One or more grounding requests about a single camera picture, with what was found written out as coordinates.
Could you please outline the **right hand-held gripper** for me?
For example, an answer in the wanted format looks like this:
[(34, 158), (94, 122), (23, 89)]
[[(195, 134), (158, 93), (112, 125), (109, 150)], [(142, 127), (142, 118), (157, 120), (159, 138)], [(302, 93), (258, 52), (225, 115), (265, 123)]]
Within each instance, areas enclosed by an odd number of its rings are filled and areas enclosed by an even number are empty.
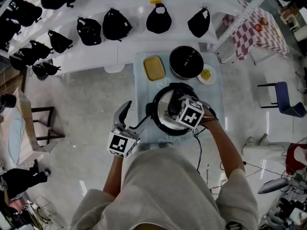
[(183, 101), (183, 104), (176, 117), (176, 122), (186, 127), (197, 128), (203, 118), (216, 118), (216, 115), (213, 114), (214, 111), (210, 111), (211, 115), (205, 114), (204, 107), (209, 110), (210, 106), (198, 101), (199, 98), (194, 93), (183, 93), (178, 100)]

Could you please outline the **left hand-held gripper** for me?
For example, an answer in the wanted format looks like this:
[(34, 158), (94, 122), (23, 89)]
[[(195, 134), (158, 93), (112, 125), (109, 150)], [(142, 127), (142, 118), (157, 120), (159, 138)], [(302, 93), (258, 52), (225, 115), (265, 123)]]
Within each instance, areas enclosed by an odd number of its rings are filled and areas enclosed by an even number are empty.
[(110, 154), (126, 158), (139, 141), (139, 136), (150, 122), (150, 116), (146, 116), (137, 126), (126, 128), (125, 119), (131, 107), (132, 101), (124, 103), (113, 116), (113, 128), (109, 133), (107, 150)]

